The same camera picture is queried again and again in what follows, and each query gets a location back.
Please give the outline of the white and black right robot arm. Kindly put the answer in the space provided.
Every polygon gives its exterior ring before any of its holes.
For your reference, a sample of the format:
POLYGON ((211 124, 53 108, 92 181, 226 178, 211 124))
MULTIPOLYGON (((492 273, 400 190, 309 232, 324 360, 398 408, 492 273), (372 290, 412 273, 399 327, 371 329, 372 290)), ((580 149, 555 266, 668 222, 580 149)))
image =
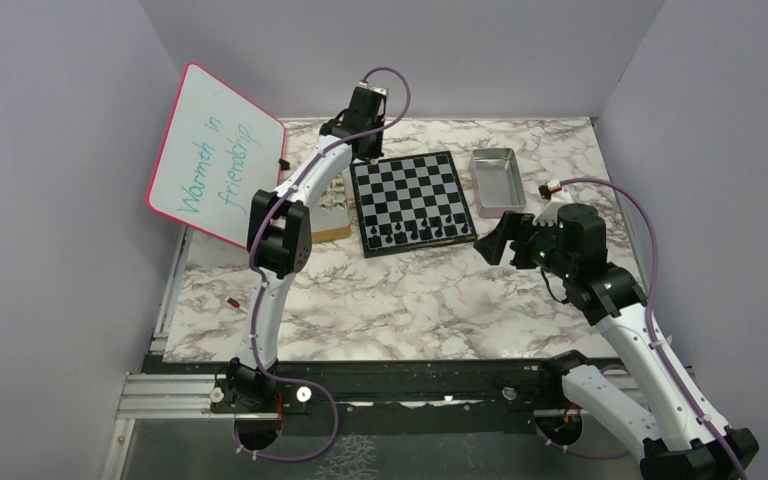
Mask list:
POLYGON ((645 479, 745 478, 758 441, 706 399, 634 276, 608 261, 606 225, 594 207, 564 205, 547 224, 506 212, 474 247, 490 265, 511 248, 515 268, 559 277, 568 303, 612 346, 646 401, 640 405, 572 350, 541 364, 536 384, 545 404, 583 408, 622 443, 645 479))

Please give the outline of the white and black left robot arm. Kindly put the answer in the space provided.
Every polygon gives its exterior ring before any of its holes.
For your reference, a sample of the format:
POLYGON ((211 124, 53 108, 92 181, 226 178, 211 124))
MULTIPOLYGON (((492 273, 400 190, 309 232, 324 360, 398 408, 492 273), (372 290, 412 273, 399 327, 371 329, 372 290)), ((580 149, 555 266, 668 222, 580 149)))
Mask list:
POLYGON ((259 280, 250 296, 247 335, 224 369, 227 400, 266 408, 276 390, 277 336, 289 289, 310 258, 310 208, 355 159, 381 157, 388 93, 362 82, 349 105, 323 123, 315 147, 291 176, 252 197, 246 249, 259 280))

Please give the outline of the silver metal tin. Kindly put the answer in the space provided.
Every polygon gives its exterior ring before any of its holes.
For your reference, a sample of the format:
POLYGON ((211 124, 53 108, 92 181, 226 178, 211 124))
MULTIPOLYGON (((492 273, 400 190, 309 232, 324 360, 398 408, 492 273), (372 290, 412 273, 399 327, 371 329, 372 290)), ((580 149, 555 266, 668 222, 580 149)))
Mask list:
POLYGON ((523 213, 526 210, 527 200, 513 149, 475 149, 469 168, 479 217, 500 218, 508 211, 523 213))

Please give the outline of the black and white chessboard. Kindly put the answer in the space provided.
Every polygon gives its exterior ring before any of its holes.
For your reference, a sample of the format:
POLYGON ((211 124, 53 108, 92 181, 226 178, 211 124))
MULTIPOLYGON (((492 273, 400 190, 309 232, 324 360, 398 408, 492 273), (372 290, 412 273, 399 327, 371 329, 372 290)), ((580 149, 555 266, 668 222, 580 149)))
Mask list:
POLYGON ((366 258, 406 253, 422 248, 473 242, 476 228, 466 196, 449 151, 389 158, 373 165, 369 162, 349 166, 360 243, 366 258), (453 215, 452 224, 445 223, 453 215), (421 228, 427 218, 429 228, 421 228), (402 231, 394 232, 401 222, 402 231), (469 225, 468 234, 461 226, 469 225), (436 238, 434 230, 443 226, 444 235, 436 238), (377 226, 379 235, 370 236, 377 226), (417 228, 419 239, 410 239, 410 230, 417 228), (393 243, 385 244, 383 236, 393 235, 393 243))

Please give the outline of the pink framed whiteboard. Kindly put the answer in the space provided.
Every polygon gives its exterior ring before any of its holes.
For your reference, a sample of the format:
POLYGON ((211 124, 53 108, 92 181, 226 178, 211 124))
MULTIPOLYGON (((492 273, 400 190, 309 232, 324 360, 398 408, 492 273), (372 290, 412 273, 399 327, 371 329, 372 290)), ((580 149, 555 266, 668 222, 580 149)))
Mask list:
POLYGON ((252 197, 279 182, 286 129, 196 63, 188 64, 145 201, 157 214, 244 248, 252 197))

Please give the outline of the red capped marker pen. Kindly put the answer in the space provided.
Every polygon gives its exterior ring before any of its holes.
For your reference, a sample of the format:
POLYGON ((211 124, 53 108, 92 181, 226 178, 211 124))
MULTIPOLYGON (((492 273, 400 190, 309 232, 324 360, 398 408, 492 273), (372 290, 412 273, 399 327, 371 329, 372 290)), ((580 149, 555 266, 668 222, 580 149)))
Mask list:
POLYGON ((248 312, 247 304, 245 302, 239 301, 236 298, 228 297, 225 302, 235 312, 239 312, 241 314, 246 314, 248 312))

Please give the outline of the aluminium extrusion rail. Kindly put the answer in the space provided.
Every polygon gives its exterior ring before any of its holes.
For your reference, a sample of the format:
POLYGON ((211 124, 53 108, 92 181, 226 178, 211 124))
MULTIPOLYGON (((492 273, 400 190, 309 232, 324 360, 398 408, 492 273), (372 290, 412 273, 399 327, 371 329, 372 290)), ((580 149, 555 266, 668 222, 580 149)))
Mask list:
POLYGON ((130 374, 126 376, 116 418, 209 419, 209 393, 214 387, 211 374, 130 374))

